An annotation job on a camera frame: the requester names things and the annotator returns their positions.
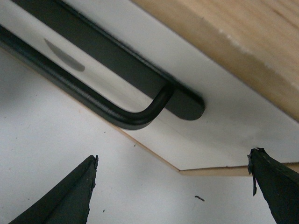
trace curved metal bar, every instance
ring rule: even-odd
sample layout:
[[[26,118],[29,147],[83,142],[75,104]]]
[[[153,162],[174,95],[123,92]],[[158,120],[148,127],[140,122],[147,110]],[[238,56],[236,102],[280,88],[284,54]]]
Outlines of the curved metal bar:
[[[121,128],[137,130],[146,127],[163,110],[174,93],[174,87],[167,84],[145,110],[128,112],[111,103],[2,26],[0,45],[98,115]]]

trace white wall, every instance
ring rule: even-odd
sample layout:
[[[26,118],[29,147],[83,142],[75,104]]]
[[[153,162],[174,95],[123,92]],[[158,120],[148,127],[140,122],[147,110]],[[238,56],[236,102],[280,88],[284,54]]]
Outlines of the white wall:
[[[0,224],[90,154],[100,161],[89,224],[275,223],[251,176],[182,176],[3,50],[0,68]]]

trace dark speck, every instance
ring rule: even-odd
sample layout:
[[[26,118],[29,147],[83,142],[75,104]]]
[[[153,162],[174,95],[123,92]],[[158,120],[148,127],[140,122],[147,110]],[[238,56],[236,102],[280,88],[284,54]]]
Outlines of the dark speck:
[[[198,198],[199,200],[202,200],[203,202],[205,202],[205,200],[199,196],[195,196],[196,198]]]

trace wood grain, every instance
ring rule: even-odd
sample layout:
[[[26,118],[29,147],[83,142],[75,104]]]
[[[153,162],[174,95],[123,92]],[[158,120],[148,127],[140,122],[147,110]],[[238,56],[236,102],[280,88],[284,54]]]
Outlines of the wood grain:
[[[299,1],[132,2],[299,122]]]
[[[299,163],[283,163],[288,168],[299,173]],[[180,170],[182,175],[189,176],[251,176],[248,173],[247,166],[241,167],[219,167],[204,169]]]

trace black bar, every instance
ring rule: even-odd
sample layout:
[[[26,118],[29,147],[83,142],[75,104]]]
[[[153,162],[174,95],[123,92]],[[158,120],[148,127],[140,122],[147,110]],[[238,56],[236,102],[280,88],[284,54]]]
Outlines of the black bar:
[[[205,110],[201,96],[63,1],[13,0],[13,2],[150,98],[154,99],[165,85],[174,86],[176,90],[165,108],[182,119],[196,120],[201,117]]]

